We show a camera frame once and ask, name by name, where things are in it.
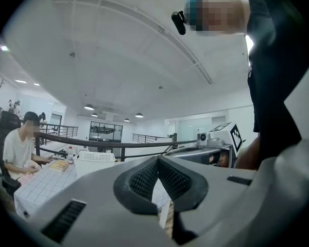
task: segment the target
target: white t-shirt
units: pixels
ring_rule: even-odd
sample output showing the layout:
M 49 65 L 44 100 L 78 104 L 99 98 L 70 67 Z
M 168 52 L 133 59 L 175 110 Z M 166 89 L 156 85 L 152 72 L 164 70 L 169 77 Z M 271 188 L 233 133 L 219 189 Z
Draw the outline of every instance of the white t-shirt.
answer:
M 33 140 L 25 138 L 22 142 L 18 129 L 12 130 L 5 139 L 3 160 L 23 168 L 28 160 L 31 160 L 35 147 Z

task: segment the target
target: black hair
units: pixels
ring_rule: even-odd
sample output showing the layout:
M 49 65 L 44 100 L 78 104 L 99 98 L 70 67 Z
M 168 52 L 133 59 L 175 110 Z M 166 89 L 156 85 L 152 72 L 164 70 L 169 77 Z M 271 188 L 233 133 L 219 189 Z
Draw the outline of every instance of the black hair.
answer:
M 34 112 L 27 112 L 24 115 L 23 123 L 25 124 L 26 121 L 33 121 L 33 125 L 34 126 L 39 126 L 40 125 L 39 118 L 38 118 L 37 114 L 34 113 Z

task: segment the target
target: white grid tablecloth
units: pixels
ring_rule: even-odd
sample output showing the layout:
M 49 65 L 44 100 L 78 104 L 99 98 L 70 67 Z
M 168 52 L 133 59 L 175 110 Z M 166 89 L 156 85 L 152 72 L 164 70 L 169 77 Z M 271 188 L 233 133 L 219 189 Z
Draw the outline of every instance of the white grid tablecloth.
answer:
M 14 193 L 16 213 L 21 217 L 25 217 L 25 211 L 32 215 L 46 200 L 77 179 L 75 165 L 69 165 L 63 173 L 49 169 L 55 161 L 43 166 L 30 182 Z

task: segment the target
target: sticker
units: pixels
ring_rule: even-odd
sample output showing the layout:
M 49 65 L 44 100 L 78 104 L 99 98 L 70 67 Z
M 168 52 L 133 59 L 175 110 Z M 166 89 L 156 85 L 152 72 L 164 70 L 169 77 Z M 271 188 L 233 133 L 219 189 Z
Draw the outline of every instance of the sticker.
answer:
M 241 134 L 238 131 L 237 125 L 235 125 L 231 131 L 230 131 L 232 140 L 233 140 L 233 144 L 235 145 L 236 148 L 236 152 L 238 153 L 239 148 L 242 146 L 242 138 L 241 138 Z
M 213 130 L 211 130 L 211 132 L 218 132 L 221 131 L 223 128 L 225 128 L 226 126 L 228 126 L 231 122 L 228 123 L 224 123 L 223 125 L 219 125 L 217 127 L 215 127 Z

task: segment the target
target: black clothing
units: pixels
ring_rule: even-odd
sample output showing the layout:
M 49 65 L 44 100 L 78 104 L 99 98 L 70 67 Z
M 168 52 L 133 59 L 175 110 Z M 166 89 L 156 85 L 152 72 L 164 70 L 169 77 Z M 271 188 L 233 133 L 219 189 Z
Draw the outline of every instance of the black clothing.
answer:
M 260 162 L 301 140 L 284 101 L 309 67 L 302 15 L 288 0 L 249 0 L 248 85 L 254 104 L 254 132 L 260 132 Z

